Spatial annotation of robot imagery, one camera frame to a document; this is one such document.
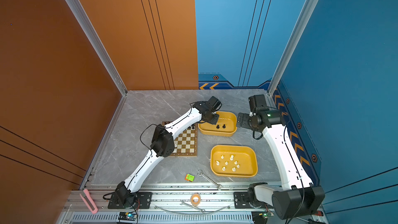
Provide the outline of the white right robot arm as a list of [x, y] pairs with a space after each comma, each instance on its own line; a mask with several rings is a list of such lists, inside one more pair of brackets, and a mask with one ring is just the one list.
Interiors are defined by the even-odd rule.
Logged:
[[325, 198], [325, 192], [313, 183], [304, 170], [288, 137], [287, 124], [279, 112], [240, 113], [236, 126], [261, 133], [259, 138], [268, 143], [281, 179], [278, 187], [267, 183], [251, 184], [248, 188], [250, 205], [272, 206], [275, 214], [287, 224], [296, 217], [315, 214]]

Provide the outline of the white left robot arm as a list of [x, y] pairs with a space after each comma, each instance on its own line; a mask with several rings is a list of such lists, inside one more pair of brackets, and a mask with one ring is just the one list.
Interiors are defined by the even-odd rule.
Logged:
[[114, 195], [120, 203], [124, 207], [133, 207], [137, 198], [136, 194], [147, 176], [157, 164], [173, 153], [174, 140], [195, 123], [204, 122], [216, 125], [219, 119], [217, 111], [221, 106], [222, 103], [212, 96], [208, 101], [191, 103], [190, 109], [176, 120], [166, 125], [156, 125], [146, 156], [134, 172], [116, 187]]

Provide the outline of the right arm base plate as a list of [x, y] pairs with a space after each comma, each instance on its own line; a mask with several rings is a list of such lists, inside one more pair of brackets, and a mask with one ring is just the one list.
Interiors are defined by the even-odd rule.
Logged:
[[234, 196], [234, 206], [237, 209], [244, 208], [259, 208], [260, 205], [254, 203], [254, 197], [249, 192], [235, 192]]

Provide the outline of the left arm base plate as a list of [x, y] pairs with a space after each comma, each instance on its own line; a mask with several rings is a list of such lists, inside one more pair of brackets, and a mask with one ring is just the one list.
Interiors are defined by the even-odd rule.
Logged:
[[108, 202], [108, 209], [149, 209], [152, 200], [152, 192], [137, 192], [129, 194], [125, 202], [117, 197], [116, 193], [111, 194]]

